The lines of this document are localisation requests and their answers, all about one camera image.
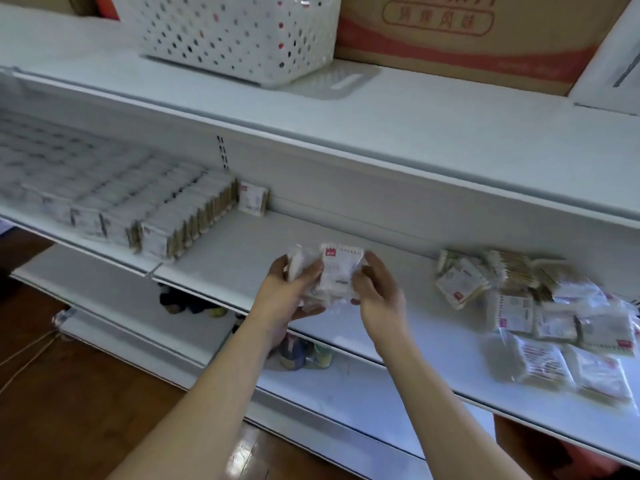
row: lower shelf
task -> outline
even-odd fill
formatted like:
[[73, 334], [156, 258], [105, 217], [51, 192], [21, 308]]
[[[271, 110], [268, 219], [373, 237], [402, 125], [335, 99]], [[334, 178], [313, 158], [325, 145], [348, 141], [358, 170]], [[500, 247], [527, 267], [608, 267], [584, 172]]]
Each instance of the lower shelf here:
[[231, 313], [220, 319], [170, 315], [155, 282], [60, 245], [12, 276], [199, 366], [209, 363], [235, 323]]
[[[189, 389], [203, 370], [108, 322], [71, 310], [59, 329], [133, 366]], [[424, 460], [256, 388], [246, 419], [341, 468], [371, 480], [432, 478]]]
[[[234, 321], [168, 315], [157, 303], [153, 281], [62, 246], [44, 251], [13, 275], [85, 312], [71, 315], [61, 330], [183, 388], [193, 385]], [[336, 425], [332, 428], [382, 445], [376, 448], [423, 461], [388, 371], [346, 355], [336, 354], [333, 361], [324, 371], [288, 372], [270, 360], [257, 388], [295, 405], [299, 414], [322, 418]], [[492, 414], [467, 407], [493, 435]]]

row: left hand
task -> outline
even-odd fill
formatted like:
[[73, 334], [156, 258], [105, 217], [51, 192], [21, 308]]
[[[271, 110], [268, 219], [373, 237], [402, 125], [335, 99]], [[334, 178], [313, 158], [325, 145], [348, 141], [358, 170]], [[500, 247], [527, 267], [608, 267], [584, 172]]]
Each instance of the left hand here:
[[324, 306], [320, 306], [305, 312], [298, 307], [300, 297], [322, 273], [322, 261], [313, 263], [290, 283], [284, 277], [286, 265], [286, 255], [273, 262], [246, 318], [247, 322], [259, 322], [271, 334], [274, 347], [284, 338], [291, 320], [319, 315], [325, 310]]

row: white shelf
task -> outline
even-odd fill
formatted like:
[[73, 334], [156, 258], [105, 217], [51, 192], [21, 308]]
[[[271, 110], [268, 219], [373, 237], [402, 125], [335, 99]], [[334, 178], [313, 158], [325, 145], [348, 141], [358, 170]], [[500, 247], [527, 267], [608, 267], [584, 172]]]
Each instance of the white shelf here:
[[235, 322], [231, 313], [220, 319], [188, 311], [170, 315], [155, 282], [63, 246], [49, 248], [12, 276], [201, 367]]
[[[481, 311], [469, 306], [455, 312], [434, 288], [435, 262], [428, 258], [275, 212], [263, 218], [231, 212], [179, 261], [160, 266], [154, 279], [249, 310], [275, 257], [294, 244], [326, 241], [371, 249], [387, 263], [404, 288], [421, 352], [464, 400], [640, 466], [640, 417], [621, 415], [574, 394], [510, 382], [497, 366], [500, 347], [482, 332]], [[290, 327], [364, 359], [381, 361], [356, 307], [345, 305]], [[623, 362], [634, 395], [640, 398], [640, 360]]]
[[106, 241], [85, 239], [73, 228], [57, 223], [17, 202], [0, 199], [0, 218], [141, 276], [147, 275], [160, 265], [159, 260], [142, 256], [139, 253], [135, 254], [123, 246], [115, 246]]
[[[32, 27], [37, 36], [29, 35]], [[640, 227], [640, 118], [558, 96], [345, 61], [267, 91], [139, 57], [127, 35], [117, 22], [2, 5], [0, 38], [11, 42], [0, 66], [18, 65], [18, 78], [36, 86]], [[70, 55], [78, 41], [90, 50]], [[362, 74], [352, 91], [331, 89], [352, 73]]]
[[[117, 329], [110, 322], [75, 311], [60, 330], [182, 389], [190, 389], [202, 369]], [[410, 454], [361, 435], [257, 388], [245, 418], [356, 475], [371, 480], [428, 480], [428, 466]]]
[[327, 461], [371, 480], [432, 480], [424, 460], [256, 389], [246, 418]]
[[[258, 379], [258, 387], [424, 459], [393, 380], [379, 365], [336, 354], [326, 370], [291, 372], [272, 358]], [[495, 437], [493, 414], [470, 404], [466, 407]]]
[[190, 389], [202, 368], [165, 351], [108, 321], [75, 308], [59, 325], [71, 337], [113, 355], [181, 389]]

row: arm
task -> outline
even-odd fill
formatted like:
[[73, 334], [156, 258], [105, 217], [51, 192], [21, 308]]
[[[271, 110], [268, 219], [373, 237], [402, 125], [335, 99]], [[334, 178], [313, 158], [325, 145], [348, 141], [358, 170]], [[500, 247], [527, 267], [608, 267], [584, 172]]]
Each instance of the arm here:
[[227, 466], [247, 405], [269, 350], [291, 319], [317, 315], [296, 309], [322, 265], [284, 281], [287, 257], [274, 261], [251, 312], [195, 386], [109, 476], [109, 480], [215, 479]]
[[370, 266], [353, 275], [362, 321], [400, 393], [433, 477], [529, 480], [423, 359], [406, 324], [402, 290], [380, 258], [365, 256]]

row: right hand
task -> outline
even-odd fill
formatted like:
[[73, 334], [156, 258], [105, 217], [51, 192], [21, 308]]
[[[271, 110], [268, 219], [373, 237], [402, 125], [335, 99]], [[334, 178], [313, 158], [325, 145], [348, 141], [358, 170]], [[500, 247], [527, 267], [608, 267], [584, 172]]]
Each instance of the right hand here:
[[360, 305], [360, 316], [364, 328], [378, 347], [384, 339], [408, 335], [406, 325], [406, 301], [404, 293], [389, 273], [380, 258], [367, 251], [364, 254], [369, 266], [353, 274], [353, 289], [360, 300], [351, 300]]

